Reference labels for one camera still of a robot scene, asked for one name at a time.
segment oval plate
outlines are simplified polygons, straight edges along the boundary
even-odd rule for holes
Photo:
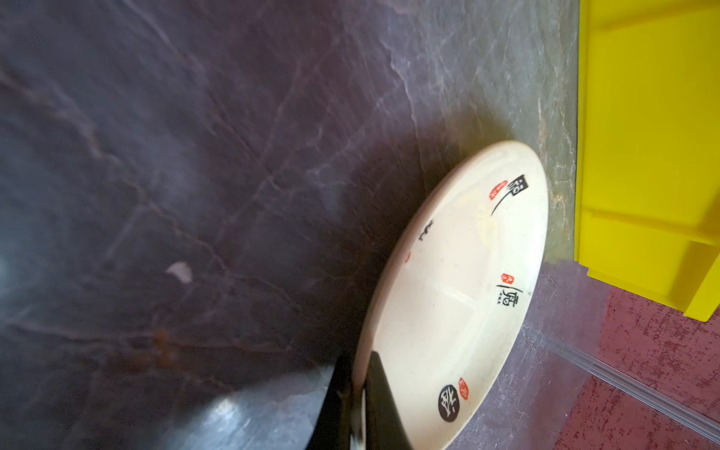
[[[456,167],[406,228],[375,290],[354,362],[378,352],[415,450],[447,447],[498,377],[535,290],[547,232],[545,173],[527,145]]]

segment white fragment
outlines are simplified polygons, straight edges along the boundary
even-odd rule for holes
[[[188,284],[192,281],[192,269],[187,265],[185,261],[178,261],[172,264],[170,267],[165,269],[166,274],[177,276],[183,284]]]

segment red floor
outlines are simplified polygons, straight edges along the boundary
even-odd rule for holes
[[[707,323],[613,288],[598,358],[720,421],[720,315]],[[720,449],[599,379],[589,380],[556,449]]]

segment gray marble countertop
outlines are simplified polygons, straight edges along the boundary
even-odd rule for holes
[[[546,263],[453,448],[552,446],[585,375],[537,336],[591,348],[604,305],[570,262],[577,15],[559,0],[0,5],[0,446],[303,448],[405,224],[510,138],[548,173]]]

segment yellow bin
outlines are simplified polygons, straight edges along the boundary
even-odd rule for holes
[[[580,4],[575,259],[707,321],[720,304],[720,1]]]

